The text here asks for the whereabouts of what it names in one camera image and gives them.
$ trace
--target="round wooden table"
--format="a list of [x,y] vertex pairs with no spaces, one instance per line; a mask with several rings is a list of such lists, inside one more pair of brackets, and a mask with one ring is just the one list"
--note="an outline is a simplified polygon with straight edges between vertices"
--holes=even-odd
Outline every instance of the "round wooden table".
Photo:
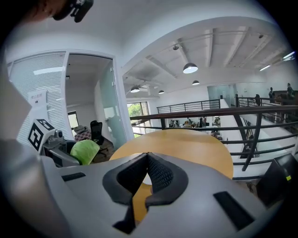
[[[233,161],[228,149],[204,132],[171,129],[148,133],[121,146],[111,159],[144,152],[156,152],[206,165],[229,178],[233,177]],[[150,185],[143,183],[133,197],[137,221],[141,221],[147,213],[145,198],[151,195],[150,189]]]

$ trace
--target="black and white marker cube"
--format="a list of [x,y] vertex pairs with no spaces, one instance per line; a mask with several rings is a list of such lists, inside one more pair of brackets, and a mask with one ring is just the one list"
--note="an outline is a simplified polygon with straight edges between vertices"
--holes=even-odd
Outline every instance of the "black and white marker cube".
[[34,119],[29,131],[28,141],[40,153],[42,145],[54,133],[55,128],[45,119]]

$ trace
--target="ceiling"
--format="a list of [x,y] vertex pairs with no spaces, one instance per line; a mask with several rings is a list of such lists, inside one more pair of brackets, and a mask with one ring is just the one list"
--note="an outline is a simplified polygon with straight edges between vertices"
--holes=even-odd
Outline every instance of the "ceiling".
[[189,27],[179,39],[139,61],[123,76],[125,88],[132,85],[160,87],[183,79],[186,63],[200,69],[237,68],[258,72],[290,51],[278,28],[260,26],[221,26],[197,29]]
[[66,80],[66,87],[95,86],[98,81],[97,75],[110,61],[111,59],[103,57],[70,54],[66,68],[66,75],[70,79]]

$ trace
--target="green bag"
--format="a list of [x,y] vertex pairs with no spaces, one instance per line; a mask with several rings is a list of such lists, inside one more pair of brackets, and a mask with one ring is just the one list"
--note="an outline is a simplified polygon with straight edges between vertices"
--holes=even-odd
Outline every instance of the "green bag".
[[89,139],[81,140],[75,143],[71,149],[70,155],[76,157],[82,165],[89,165],[99,149],[100,146],[94,141]]

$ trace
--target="office chair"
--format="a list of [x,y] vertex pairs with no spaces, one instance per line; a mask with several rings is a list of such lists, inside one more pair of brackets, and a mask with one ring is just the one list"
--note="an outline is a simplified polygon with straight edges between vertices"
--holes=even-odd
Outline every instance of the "office chair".
[[[96,120],[90,122],[90,129],[91,129],[91,139],[101,146],[104,142],[104,137],[102,136],[102,122],[97,122]],[[108,151],[108,148],[101,148],[98,154],[107,155],[102,153],[102,151]]]

